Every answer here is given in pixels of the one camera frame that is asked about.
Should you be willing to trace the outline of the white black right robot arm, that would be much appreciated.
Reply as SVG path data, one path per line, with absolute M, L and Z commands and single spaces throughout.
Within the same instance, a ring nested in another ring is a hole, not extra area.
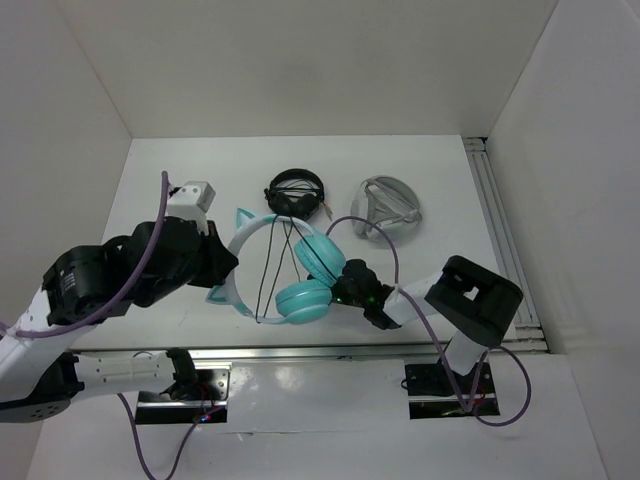
M 363 260 L 349 260 L 331 291 L 334 302 L 362 309 L 381 330 L 442 315 L 455 327 L 444 349 L 447 361 L 436 369 L 438 384 L 448 392 L 468 384 L 481 355 L 502 343 L 523 300 L 515 283 L 459 255 L 441 272 L 401 290 L 380 282 Z

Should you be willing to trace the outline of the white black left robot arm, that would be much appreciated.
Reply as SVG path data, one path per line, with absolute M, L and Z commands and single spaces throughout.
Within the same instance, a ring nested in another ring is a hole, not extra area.
M 153 229 L 153 222 L 143 222 L 130 235 L 74 247 L 47 270 L 31 306 L 1 337 L 2 422 L 38 422 L 79 400 L 128 391 L 173 400 L 198 393 L 200 379 L 184 348 L 111 359 L 70 350 L 80 336 L 132 306 L 148 308 L 185 285 L 223 285 L 239 264 L 214 222 L 200 231 L 193 221 L 167 217 L 141 275 L 117 299 Z

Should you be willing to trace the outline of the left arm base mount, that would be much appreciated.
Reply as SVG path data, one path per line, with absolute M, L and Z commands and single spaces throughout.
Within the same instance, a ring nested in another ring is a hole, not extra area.
M 135 404 L 137 425 L 223 424 L 228 417 L 230 362 L 197 362 L 198 381 L 183 393 L 140 392 Z

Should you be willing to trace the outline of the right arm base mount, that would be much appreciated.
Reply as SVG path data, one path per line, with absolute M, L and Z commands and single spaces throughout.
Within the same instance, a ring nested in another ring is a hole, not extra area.
M 456 418 L 472 416 L 461 407 L 440 363 L 406 364 L 400 386 L 407 392 L 411 419 Z M 482 365 L 473 403 L 482 416 L 500 413 L 490 365 Z

